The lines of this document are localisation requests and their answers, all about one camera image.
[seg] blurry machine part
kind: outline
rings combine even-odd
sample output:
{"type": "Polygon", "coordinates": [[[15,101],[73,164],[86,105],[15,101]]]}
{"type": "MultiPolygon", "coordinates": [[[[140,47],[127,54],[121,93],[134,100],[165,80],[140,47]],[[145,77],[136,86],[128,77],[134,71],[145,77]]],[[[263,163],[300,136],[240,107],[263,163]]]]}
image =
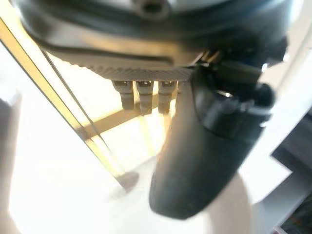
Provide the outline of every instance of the blurry machine part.
{"type": "Polygon", "coordinates": [[[9,214],[21,95],[0,82],[0,233],[20,234],[9,214]]]}
{"type": "Polygon", "coordinates": [[[300,2],[12,1],[42,50],[111,79],[125,109],[133,81],[142,114],[150,112],[154,81],[162,113],[184,82],[150,191],[152,210],[178,219],[218,196],[261,135],[274,91],[258,79],[284,60],[300,2]]]}

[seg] black plastic housing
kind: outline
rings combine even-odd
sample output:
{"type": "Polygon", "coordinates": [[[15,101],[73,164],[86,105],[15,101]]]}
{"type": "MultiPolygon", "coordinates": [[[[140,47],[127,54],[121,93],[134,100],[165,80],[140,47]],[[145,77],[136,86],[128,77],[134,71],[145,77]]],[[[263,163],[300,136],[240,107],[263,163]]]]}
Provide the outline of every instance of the black plastic housing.
{"type": "Polygon", "coordinates": [[[161,215],[186,219],[212,202],[271,115],[274,94],[269,86],[258,87],[254,100],[240,102],[219,94],[208,79],[205,68],[198,67],[178,95],[150,190],[150,206],[161,215]]]}

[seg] black mount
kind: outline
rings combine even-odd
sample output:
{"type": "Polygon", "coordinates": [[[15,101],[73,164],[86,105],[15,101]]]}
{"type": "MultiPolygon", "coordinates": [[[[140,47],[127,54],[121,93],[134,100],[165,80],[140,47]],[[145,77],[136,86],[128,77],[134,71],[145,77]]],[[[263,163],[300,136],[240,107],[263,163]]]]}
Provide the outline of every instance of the black mount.
{"type": "Polygon", "coordinates": [[[274,91],[257,82],[274,53],[265,59],[264,53],[246,53],[237,60],[212,54],[178,94],[153,175],[150,206],[168,217],[189,218],[215,199],[258,140],[274,105],[274,91]]]}

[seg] metal frame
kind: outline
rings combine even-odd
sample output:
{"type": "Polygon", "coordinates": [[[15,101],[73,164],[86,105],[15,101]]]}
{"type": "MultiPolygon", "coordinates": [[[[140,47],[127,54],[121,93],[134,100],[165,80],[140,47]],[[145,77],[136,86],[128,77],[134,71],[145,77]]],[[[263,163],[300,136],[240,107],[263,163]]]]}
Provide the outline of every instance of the metal frame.
{"type": "Polygon", "coordinates": [[[23,71],[29,76],[34,84],[40,89],[55,109],[62,115],[66,122],[85,142],[94,155],[103,163],[105,168],[115,177],[119,177],[124,173],[122,168],[116,166],[116,162],[112,162],[109,157],[103,155],[98,146],[94,143],[88,133],[85,132],[82,125],[78,122],[66,104],[62,101],[53,87],[49,84],[42,72],[34,64],[31,58],[27,55],[23,47],[14,37],[7,25],[0,19],[0,40],[7,48],[12,57],[20,65],[23,71]]]}
{"type": "Polygon", "coordinates": [[[281,226],[312,192],[312,169],[282,147],[272,157],[292,171],[277,188],[254,207],[261,211],[264,233],[271,234],[281,226]]]}

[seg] circular black component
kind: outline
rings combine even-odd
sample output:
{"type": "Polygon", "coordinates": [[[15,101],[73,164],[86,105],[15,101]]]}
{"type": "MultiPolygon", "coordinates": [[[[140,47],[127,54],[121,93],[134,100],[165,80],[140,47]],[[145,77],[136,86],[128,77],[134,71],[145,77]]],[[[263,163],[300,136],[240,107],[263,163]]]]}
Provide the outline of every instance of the circular black component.
{"type": "Polygon", "coordinates": [[[147,20],[163,20],[170,13],[166,0],[134,0],[134,7],[136,13],[147,20]]]}

